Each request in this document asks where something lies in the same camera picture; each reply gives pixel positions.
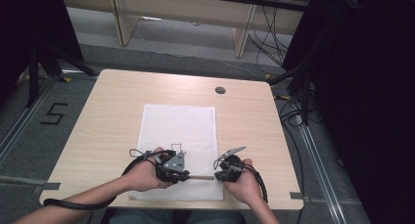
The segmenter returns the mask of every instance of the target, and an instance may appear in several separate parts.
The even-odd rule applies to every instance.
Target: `person's right arm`
[[[243,160],[244,164],[253,165],[250,158]],[[260,223],[279,224],[268,204],[263,200],[262,193],[254,175],[247,169],[242,171],[241,177],[235,183],[223,182],[224,187],[239,201],[246,203]]]

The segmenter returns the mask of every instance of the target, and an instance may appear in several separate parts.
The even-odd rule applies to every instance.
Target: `white object on floor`
[[[137,150],[171,150],[172,144],[181,144],[186,152],[185,169],[191,175],[213,176],[213,162],[218,157],[215,118],[214,107],[145,105]],[[179,146],[173,149],[179,153]],[[223,185],[217,180],[190,179],[165,190],[128,195],[141,201],[222,201]]]

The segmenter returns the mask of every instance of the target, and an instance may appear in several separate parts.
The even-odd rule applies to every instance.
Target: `person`
[[[155,149],[155,152],[159,151],[162,151],[162,148]],[[149,157],[149,160],[152,163],[156,162],[156,160],[153,157]],[[243,163],[253,165],[253,162],[249,158],[244,159]],[[66,198],[64,199],[64,201],[76,203],[101,203],[127,191],[145,192],[152,189],[166,189],[171,185],[171,183],[163,182],[157,178],[153,164],[147,161],[143,161],[136,164],[125,175],[116,178],[108,183],[90,189],[88,191]],[[237,182],[223,182],[223,186],[239,202],[246,203],[253,211],[255,216],[258,218],[260,223],[279,223],[277,218],[269,208],[268,204],[263,200],[261,190],[258,184],[256,183],[254,176],[248,170],[244,169],[242,171],[241,177],[238,179]],[[141,214],[144,213],[144,218],[146,218],[146,223],[171,223],[171,221],[157,222],[157,220],[152,220],[152,218],[171,218],[171,211],[168,210],[164,210],[164,215],[160,215],[157,210],[150,209],[119,210],[120,212],[117,212],[117,214],[113,217],[115,223],[131,223],[130,218],[134,218],[134,216],[131,216],[132,210],[141,210]],[[193,215],[194,213],[192,212],[191,216],[189,217],[189,221],[193,219],[195,221],[194,223],[202,224],[207,223],[207,221],[209,221],[209,223],[218,223],[217,220],[214,220],[214,218],[216,217],[222,219],[222,223],[235,223],[235,220],[237,220],[234,218],[235,214],[233,214],[233,216],[229,215],[229,213],[235,213],[235,211],[216,211],[217,213],[219,213],[218,215],[211,215],[211,213],[214,211],[194,212],[196,214]],[[55,205],[47,205],[22,217],[15,223],[77,223],[80,220],[82,220],[85,216],[87,216],[89,213],[90,211],[63,208]]]

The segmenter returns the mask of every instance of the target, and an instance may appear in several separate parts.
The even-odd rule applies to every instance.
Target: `black tape marking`
[[[58,120],[56,122],[51,121],[40,121],[41,124],[47,124],[47,125],[58,125],[61,122],[61,119],[64,117],[64,114],[62,113],[53,113],[52,110],[55,106],[67,106],[68,104],[63,103],[54,103],[52,107],[49,109],[49,111],[46,113],[46,115],[56,115],[58,116]]]

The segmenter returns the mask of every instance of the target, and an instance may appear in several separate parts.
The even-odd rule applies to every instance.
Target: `wooden table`
[[[217,94],[215,88],[226,89]],[[300,188],[270,87],[265,82],[106,69],[101,72],[40,201],[63,199],[120,176],[132,161],[145,104],[216,107],[219,153],[247,146],[265,183],[272,209],[300,209],[290,193]],[[127,193],[112,206],[245,209],[226,190],[223,202],[144,202]]]

